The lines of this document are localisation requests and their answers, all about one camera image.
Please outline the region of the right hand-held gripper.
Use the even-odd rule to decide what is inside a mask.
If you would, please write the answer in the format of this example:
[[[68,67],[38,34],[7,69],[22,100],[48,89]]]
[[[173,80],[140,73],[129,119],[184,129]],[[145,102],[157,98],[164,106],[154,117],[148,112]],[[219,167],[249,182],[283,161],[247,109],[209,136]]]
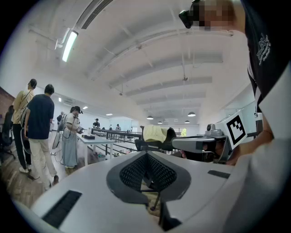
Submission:
[[[255,113],[256,125],[259,130],[248,133],[243,124],[243,115],[238,111],[221,121],[215,123],[216,129],[221,129],[223,135],[220,137],[209,136],[205,133],[192,137],[175,137],[171,144],[175,149],[185,151],[185,157],[190,160],[212,163],[226,163],[232,155],[233,150],[246,138],[256,138],[262,132],[262,114]],[[216,141],[226,142],[226,155],[215,159]]]

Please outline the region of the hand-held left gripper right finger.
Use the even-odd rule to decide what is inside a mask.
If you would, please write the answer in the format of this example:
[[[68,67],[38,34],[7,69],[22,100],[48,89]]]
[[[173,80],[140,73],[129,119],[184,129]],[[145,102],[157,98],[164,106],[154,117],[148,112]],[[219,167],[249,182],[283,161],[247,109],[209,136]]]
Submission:
[[[146,218],[146,233],[222,233],[232,204],[226,190],[232,167],[147,152],[148,173],[157,186],[159,224]]]

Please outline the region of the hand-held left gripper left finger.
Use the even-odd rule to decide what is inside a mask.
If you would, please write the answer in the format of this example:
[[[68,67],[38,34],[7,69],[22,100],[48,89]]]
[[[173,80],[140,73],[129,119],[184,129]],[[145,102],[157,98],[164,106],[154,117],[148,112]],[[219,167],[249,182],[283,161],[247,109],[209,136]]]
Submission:
[[[107,173],[136,154],[123,155],[78,169],[44,192],[31,210],[43,217],[69,190],[81,193],[59,229],[65,233],[164,233],[145,205],[118,199],[108,188]]]

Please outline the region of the black office chair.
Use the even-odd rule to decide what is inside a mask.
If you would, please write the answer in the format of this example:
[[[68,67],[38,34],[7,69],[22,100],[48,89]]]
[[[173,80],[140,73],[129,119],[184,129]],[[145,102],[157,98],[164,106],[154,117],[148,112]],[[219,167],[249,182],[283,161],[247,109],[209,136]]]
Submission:
[[[182,153],[180,150],[175,149],[172,144],[171,140],[176,137],[176,132],[173,128],[170,127],[170,129],[167,132],[166,140],[161,142],[145,142],[143,139],[143,134],[141,134],[140,139],[135,139],[135,146],[137,151],[155,151],[155,152],[161,152],[167,154],[167,152],[171,152],[172,156],[175,157],[182,157]]]

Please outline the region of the pale yellow clothes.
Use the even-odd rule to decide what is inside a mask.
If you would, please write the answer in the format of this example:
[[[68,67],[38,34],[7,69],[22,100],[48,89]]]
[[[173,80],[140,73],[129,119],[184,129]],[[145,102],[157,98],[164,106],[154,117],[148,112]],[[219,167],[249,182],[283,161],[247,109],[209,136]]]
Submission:
[[[169,127],[147,125],[143,128],[143,139],[145,142],[161,142],[166,140]]]

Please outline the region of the person's right forearm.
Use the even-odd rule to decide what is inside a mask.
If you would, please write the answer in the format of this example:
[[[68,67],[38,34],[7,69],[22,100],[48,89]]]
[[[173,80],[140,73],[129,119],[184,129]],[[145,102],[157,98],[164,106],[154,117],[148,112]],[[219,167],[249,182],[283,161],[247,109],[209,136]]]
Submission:
[[[239,144],[233,150],[232,155],[226,164],[234,166],[239,157],[253,153],[259,146],[271,142],[273,138],[271,129],[264,129],[254,140]]]

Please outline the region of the black desk chair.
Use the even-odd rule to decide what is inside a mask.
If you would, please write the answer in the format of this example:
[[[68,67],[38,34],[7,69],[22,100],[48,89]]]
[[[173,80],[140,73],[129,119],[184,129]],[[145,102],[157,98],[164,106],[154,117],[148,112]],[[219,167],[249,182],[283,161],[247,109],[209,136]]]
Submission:
[[[6,150],[6,147],[11,146],[12,144],[12,137],[10,137],[10,131],[2,130],[0,134],[0,165],[4,162],[3,156],[4,154],[11,155],[13,159],[15,160],[16,157],[12,153],[11,150]]]

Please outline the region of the person's right hand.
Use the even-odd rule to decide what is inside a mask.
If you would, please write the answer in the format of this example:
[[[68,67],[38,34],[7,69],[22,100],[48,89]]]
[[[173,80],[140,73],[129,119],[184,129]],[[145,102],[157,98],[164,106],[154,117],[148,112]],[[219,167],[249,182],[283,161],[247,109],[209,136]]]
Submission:
[[[226,142],[225,141],[216,141],[215,146],[215,159],[222,158],[226,155]]]

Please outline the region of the white table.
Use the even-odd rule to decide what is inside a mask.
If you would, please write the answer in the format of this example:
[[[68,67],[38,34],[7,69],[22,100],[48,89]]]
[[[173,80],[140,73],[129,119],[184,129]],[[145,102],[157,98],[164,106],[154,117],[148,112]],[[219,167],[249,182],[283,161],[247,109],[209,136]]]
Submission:
[[[85,159],[85,166],[88,166],[88,146],[93,146],[93,152],[95,152],[95,148],[97,145],[110,145],[110,152],[109,155],[106,155],[106,159],[112,159],[113,158],[113,144],[114,142],[108,139],[105,139],[103,137],[95,136],[94,139],[86,139],[85,135],[77,135],[77,138],[83,143],[83,155]]]

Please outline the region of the white floor fan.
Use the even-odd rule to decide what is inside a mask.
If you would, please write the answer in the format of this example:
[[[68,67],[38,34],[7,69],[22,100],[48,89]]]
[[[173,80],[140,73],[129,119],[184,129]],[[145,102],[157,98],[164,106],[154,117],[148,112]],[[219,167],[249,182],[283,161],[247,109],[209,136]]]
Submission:
[[[60,143],[60,139],[61,139],[61,133],[60,132],[57,132],[56,135],[55,135],[55,139],[53,141],[53,144],[52,144],[52,151],[50,152],[51,155],[55,155],[56,154],[56,149]]]

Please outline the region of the black curved metal railing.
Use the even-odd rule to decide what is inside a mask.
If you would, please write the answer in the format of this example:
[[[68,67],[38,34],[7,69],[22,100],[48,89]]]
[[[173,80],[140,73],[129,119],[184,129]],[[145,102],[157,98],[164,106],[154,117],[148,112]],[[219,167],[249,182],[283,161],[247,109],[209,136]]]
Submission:
[[[101,142],[94,147],[94,151],[101,152],[107,157],[113,155],[113,157],[118,157],[121,155],[126,155],[132,152],[137,152],[135,145],[135,139],[141,139],[140,132],[131,131],[114,131],[105,129],[89,129],[91,135],[100,137],[101,139],[106,139],[109,142]]]

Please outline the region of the person's black shirt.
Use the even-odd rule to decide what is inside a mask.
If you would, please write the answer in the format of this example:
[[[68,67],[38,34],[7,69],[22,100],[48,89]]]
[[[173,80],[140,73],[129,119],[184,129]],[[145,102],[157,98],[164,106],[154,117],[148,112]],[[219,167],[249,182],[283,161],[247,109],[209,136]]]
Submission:
[[[247,68],[257,105],[267,96],[291,59],[286,38],[291,26],[286,6],[274,1],[241,0],[249,49]]]

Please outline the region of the white ceiling tube light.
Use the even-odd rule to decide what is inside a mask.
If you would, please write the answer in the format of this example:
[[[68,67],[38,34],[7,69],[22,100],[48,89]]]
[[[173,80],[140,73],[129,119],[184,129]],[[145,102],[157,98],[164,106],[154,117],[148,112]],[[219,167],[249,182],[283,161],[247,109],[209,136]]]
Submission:
[[[70,51],[71,51],[71,49],[73,47],[73,44],[74,44],[77,36],[78,36],[78,33],[76,31],[72,31],[70,33],[69,38],[68,38],[68,40],[66,42],[64,51],[63,51],[63,55],[62,55],[62,61],[63,62],[67,62],[69,54],[70,54]]]

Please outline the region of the ceiling air vent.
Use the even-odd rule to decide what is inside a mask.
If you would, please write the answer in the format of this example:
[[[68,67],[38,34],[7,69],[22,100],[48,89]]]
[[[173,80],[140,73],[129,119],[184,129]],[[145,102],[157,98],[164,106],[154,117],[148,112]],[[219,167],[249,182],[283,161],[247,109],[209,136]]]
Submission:
[[[87,29],[91,22],[102,12],[113,0],[92,0],[91,3],[84,10],[76,23],[76,27],[80,29]]]

